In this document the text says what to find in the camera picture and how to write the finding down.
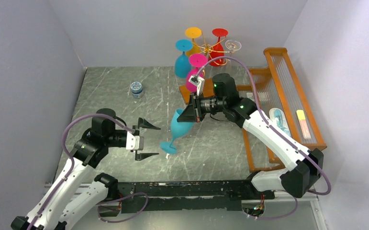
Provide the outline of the light blue wine glass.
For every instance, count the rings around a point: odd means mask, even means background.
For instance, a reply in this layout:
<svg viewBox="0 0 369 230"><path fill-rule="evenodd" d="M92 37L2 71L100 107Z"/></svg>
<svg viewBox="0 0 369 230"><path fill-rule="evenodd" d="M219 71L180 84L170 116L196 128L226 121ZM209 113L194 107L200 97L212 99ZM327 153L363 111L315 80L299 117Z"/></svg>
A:
<svg viewBox="0 0 369 230"><path fill-rule="evenodd" d="M182 114L183 109L176 109L173 118L170 122L170 131L172 139L170 142L161 142L161 149L168 154L176 154L177 148L174 146L173 142L185 136L193 127L193 122L178 122L178 117Z"/></svg>

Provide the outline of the pink wine glass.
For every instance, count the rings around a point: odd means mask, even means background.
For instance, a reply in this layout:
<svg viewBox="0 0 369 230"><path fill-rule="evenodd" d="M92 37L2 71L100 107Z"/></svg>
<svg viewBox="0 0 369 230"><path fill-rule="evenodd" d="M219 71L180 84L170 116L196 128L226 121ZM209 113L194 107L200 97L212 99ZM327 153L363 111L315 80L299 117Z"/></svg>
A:
<svg viewBox="0 0 369 230"><path fill-rule="evenodd" d="M189 79L191 75L196 74L200 67L207 63L207 57L203 54L192 54L189 57L189 63L192 65L193 69L187 74L185 86L190 92L196 92L197 86L190 83Z"/></svg>

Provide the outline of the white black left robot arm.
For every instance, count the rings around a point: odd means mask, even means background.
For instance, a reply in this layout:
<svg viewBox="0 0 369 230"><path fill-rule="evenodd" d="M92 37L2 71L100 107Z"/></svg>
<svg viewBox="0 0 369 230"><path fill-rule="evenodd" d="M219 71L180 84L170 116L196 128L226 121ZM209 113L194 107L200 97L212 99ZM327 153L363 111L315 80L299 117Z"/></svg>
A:
<svg viewBox="0 0 369 230"><path fill-rule="evenodd" d="M72 149L66 148L69 130L79 121L91 118L88 128ZM94 114L84 115L71 122L62 134L62 148L68 160L41 201L26 215L16 217L13 230L70 230L95 205L120 202L125 197L119 192L118 180L106 173L98 174L89 187L77 197L75 192L82 181L109 153L109 148L124 148L135 153L141 161L152 153L141 153L144 138L140 129L158 128L143 118L138 118L132 128L119 118L115 111L102 108Z"/></svg>

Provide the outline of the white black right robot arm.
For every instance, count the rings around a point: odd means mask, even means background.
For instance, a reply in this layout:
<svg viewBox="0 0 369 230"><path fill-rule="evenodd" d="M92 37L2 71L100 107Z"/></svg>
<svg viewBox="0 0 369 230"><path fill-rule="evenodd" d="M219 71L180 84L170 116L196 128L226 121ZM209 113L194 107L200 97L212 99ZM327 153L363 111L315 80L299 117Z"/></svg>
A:
<svg viewBox="0 0 369 230"><path fill-rule="evenodd" d="M282 170L260 171L244 186L247 197L255 199L268 190L283 190L301 198L321 177L324 155L310 150L276 126L257 104L241 97L235 80L227 73L213 76L214 96L190 95L178 122L200 122L206 114L223 113L238 127L257 137L285 166Z"/></svg>

